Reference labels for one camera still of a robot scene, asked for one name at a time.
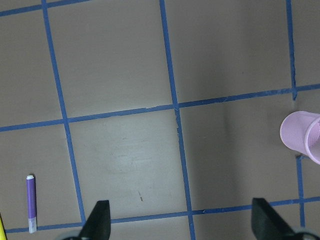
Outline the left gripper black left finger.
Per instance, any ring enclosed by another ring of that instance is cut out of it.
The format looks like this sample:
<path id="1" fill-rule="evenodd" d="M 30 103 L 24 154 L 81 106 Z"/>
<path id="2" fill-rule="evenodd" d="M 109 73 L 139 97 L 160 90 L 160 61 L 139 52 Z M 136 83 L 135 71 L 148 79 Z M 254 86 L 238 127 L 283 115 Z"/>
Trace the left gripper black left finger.
<path id="1" fill-rule="evenodd" d="M 80 240 L 108 240 L 110 235 L 110 202 L 108 200 L 99 200 L 82 227 L 78 238 Z"/>

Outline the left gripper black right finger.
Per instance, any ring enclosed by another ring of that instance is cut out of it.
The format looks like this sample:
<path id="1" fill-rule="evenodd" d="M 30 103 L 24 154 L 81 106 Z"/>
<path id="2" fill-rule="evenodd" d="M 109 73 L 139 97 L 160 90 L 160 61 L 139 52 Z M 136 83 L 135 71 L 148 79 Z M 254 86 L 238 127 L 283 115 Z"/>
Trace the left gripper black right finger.
<path id="1" fill-rule="evenodd" d="M 251 229 L 257 240 L 301 240 L 264 198 L 253 198 Z"/>

